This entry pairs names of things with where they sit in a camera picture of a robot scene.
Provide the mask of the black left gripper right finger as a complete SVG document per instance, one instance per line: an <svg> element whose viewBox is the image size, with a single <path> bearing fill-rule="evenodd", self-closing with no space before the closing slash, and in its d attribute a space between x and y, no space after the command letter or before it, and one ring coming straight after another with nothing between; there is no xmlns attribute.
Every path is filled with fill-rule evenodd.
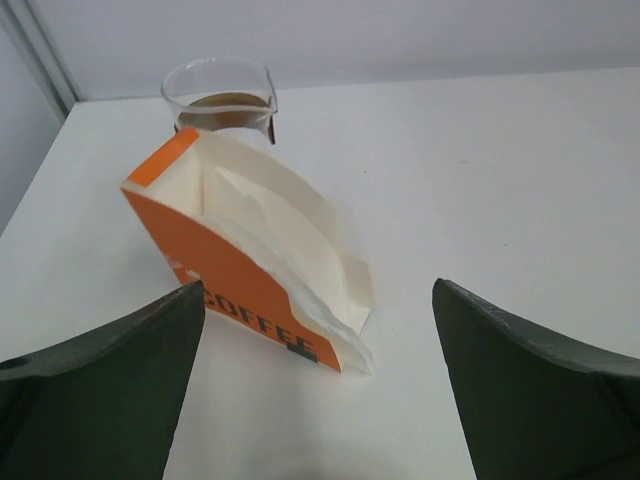
<svg viewBox="0 0 640 480"><path fill-rule="evenodd" d="M639 361L439 279L432 307L479 479L636 479Z"/></svg>

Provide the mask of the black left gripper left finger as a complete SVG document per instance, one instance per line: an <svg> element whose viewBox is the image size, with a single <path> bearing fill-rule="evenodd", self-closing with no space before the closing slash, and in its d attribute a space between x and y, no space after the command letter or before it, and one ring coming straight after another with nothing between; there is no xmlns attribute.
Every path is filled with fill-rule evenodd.
<svg viewBox="0 0 640 480"><path fill-rule="evenodd" d="M3 361L2 478L162 478L204 320L196 281Z"/></svg>

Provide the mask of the white paper coffee filter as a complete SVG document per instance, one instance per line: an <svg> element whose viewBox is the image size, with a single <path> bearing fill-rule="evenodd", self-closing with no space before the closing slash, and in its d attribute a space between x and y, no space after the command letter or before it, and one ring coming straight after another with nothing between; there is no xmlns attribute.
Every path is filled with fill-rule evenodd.
<svg viewBox="0 0 640 480"><path fill-rule="evenodd" d="M262 204L240 195L208 201L205 215L285 290L294 318L330 341L341 367L374 373L371 352L343 322L352 308L338 252L300 210L284 200Z"/></svg>

